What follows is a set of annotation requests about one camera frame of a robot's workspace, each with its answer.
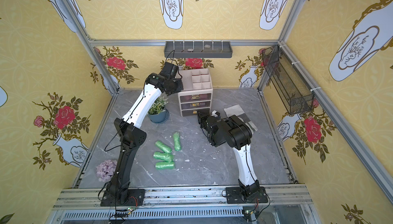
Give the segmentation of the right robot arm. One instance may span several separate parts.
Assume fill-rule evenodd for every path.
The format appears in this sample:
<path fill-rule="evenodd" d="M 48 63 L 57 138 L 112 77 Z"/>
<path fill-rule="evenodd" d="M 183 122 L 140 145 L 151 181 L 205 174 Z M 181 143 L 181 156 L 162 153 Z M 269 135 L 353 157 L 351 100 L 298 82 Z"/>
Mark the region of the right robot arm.
<path fill-rule="evenodd" d="M 262 192 L 251 159 L 252 130 L 236 115 L 221 118 L 219 113 L 198 111 L 198 124 L 209 143 L 218 147 L 227 144 L 234 151 L 238 166 L 239 191 L 244 201 L 254 201 Z"/>

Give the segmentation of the transparent bottom drawer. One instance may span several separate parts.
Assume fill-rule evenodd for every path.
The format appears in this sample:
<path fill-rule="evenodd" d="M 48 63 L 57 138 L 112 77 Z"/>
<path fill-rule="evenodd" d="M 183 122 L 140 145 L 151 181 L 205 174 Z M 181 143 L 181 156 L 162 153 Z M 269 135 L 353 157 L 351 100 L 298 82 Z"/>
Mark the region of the transparent bottom drawer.
<path fill-rule="evenodd" d="M 210 111 L 209 108 L 182 110 L 182 116 L 185 117 L 185 116 L 197 115 L 198 112 L 208 113 L 209 111 Z"/>

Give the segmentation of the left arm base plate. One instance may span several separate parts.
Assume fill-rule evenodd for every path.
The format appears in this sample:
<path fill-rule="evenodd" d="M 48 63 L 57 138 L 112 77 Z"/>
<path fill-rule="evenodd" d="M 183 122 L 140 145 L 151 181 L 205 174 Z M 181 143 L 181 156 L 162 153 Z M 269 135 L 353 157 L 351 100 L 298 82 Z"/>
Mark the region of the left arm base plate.
<path fill-rule="evenodd" d="M 110 192 L 109 190 L 105 190 L 100 206 L 142 206 L 144 197 L 144 189 L 124 189 L 120 192 Z"/>

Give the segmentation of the transparent top drawer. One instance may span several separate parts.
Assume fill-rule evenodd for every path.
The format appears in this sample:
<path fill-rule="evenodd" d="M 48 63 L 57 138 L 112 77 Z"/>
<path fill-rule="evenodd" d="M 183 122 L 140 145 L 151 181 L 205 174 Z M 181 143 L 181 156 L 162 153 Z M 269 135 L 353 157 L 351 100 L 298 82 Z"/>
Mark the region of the transparent top drawer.
<path fill-rule="evenodd" d="M 211 100 L 210 93 L 180 96 L 181 103 Z"/>

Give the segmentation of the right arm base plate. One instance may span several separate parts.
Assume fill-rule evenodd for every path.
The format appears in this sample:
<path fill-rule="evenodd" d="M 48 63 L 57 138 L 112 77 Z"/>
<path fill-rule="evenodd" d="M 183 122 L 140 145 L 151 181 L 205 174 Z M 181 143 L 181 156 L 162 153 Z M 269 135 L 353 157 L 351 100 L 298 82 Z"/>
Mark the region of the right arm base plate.
<path fill-rule="evenodd" d="M 228 204 L 265 204 L 269 202 L 265 188 L 257 184 L 247 187 L 227 187 L 225 197 Z"/>

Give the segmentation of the beige drawer organizer cabinet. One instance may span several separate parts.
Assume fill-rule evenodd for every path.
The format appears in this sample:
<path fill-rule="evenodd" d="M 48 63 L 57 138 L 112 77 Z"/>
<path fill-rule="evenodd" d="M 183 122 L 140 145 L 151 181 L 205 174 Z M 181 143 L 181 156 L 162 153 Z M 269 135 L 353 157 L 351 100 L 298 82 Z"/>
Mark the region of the beige drawer organizer cabinet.
<path fill-rule="evenodd" d="M 211 81 L 209 69 L 201 68 L 201 69 L 181 70 L 180 75 L 182 75 L 182 82 L 183 82 L 183 91 L 178 93 L 178 101 L 179 101 L 181 116 L 182 116 L 181 104 L 184 103 L 181 103 L 180 96 L 210 93 L 211 100 L 206 100 L 206 101 L 211 101 L 209 107 L 209 109 L 211 110 L 213 88 L 212 88 L 212 81 Z"/>

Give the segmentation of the transparent drawer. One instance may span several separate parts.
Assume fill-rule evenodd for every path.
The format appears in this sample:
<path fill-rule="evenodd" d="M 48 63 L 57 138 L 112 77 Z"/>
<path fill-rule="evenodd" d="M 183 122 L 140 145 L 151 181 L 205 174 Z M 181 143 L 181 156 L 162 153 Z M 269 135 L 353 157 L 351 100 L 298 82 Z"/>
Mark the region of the transparent drawer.
<path fill-rule="evenodd" d="M 210 111 L 209 108 L 182 110 L 182 116 L 185 117 L 185 116 L 197 115 L 198 112 L 208 113 L 209 111 Z"/>
<path fill-rule="evenodd" d="M 181 103 L 211 100 L 210 93 L 180 96 Z"/>
<path fill-rule="evenodd" d="M 184 104 L 181 104 L 181 109 L 186 110 L 186 109 L 196 109 L 196 108 L 205 108 L 205 107 L 209 108 L 210 103 L 211 103 L 211 101 L 184 103 Z"/>

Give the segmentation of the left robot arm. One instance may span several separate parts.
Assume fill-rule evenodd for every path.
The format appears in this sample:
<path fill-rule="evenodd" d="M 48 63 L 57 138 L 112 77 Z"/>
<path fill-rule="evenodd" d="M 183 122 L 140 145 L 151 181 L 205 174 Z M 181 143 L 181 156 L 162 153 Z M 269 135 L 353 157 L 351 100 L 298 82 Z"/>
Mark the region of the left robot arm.
<path fill-rule="evenodd" d="M 129 191 L 130 174 L 140 146 L 145 142 L 147 134 L 141 130 L 141 125 L 148 111 L 161 94 L 170 96 L 183 90 L 182 79 L 177 78 L 179 67 L 166 62 L 159 74 L 150 74 L 141 94 L 132 108 L 123 116 L 116 118 L 114 126 L 120 137 L 120 154 L 116 170 L 110 182 L 106 185 L 102 207 L 124 206 L 132 196 Z"/>

